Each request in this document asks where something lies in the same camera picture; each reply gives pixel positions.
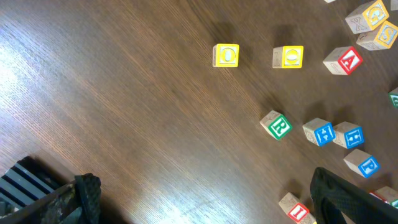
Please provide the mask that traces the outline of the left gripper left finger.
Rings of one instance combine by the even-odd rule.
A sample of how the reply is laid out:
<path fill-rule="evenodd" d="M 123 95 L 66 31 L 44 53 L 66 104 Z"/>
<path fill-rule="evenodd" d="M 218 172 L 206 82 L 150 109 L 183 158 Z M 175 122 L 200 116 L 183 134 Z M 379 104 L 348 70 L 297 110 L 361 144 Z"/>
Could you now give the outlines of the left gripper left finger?
<path fill-rule="evenodd" d="M 1 223 L 67 223 L 67 218 L 76 210 L 76 223 L 98 223 L 100 220 L 100 178 L 87 173 L 76 175 L 75 180 L 65 184 L 42 199 L 4 218 Z"/>

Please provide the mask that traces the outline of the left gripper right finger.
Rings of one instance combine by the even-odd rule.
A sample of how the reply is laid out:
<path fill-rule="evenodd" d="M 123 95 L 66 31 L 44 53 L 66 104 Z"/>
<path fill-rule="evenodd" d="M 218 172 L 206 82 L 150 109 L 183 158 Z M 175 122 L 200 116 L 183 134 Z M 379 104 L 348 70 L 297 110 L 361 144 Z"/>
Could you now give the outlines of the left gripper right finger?
<path fill-rule="evenodd" d="M 359 189 L 323 167 L 317 167 L 310 184 L 310 196 L 318 224 L 397 223 L 397 209 Z"/>

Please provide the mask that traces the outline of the red I block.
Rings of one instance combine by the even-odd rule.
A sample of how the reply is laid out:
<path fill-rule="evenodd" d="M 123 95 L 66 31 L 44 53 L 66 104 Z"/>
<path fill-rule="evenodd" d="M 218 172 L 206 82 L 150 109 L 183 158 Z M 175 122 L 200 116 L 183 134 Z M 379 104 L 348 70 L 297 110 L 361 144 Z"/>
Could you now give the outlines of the red I block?
<path fill-rule="evenodd" d="M 310 213 L 309 209 L 300 202 L 300 200 L 288 192 L 280 201 L 279 206 L 284 213 L 295 223 L 299 223 L 306 214 Z"/>

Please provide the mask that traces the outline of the green R block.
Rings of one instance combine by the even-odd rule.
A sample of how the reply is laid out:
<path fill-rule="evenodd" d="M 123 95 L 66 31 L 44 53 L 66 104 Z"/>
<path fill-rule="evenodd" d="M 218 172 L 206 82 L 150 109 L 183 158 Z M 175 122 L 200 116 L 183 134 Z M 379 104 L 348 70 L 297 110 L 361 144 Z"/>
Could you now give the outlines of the green R block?
<path fill-rule="evenodd" d="M 289 133 L 293 126 L 289 120 L 277 111 L 271 110 L 265 117 L 260 120 L 262 127 L 276 140 L 281 140 Z"/>

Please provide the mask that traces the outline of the red A block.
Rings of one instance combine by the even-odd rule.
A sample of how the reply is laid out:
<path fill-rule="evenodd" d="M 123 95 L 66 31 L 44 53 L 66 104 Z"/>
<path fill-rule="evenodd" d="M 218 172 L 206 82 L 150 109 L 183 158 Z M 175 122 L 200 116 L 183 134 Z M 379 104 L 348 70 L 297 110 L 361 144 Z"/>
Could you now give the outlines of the red A block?
<path fill-rule="evenodd" d="M 323 64 L 333 75 L 350 75 L 363 62 L 363 58 L 353 46 L 335 48 Z"/>

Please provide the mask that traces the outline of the striped robot base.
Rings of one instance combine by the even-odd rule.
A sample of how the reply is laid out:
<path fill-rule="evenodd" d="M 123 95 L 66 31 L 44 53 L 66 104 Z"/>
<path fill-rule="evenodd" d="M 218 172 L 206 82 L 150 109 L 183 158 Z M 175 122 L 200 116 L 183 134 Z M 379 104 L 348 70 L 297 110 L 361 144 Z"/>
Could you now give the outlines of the striped robot base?
<path fill-rule="evenodd" d="M 43 160 L 27 156 L 1 176 L 1 218 L 57 190 L 64 180 Z"/>

